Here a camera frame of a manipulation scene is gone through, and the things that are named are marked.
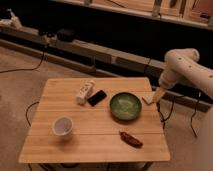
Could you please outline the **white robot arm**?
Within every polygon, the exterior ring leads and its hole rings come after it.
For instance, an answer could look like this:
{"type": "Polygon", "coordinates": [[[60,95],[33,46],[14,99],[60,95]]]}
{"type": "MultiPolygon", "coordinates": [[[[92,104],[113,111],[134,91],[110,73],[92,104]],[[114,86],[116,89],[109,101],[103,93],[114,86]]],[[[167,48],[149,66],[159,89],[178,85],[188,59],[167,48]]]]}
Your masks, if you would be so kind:
{"type": "MultiPolygon", "coordinates": [[[[159,86],[171,89],[185,77],[213,100],[213,70],[198,64],[199,58],[194,48],[169,50],[165,54],[165,69],[160,75],[159,86]]],[[[213,171],[213,106],[201,123],[191,171],[213,171]]]]}

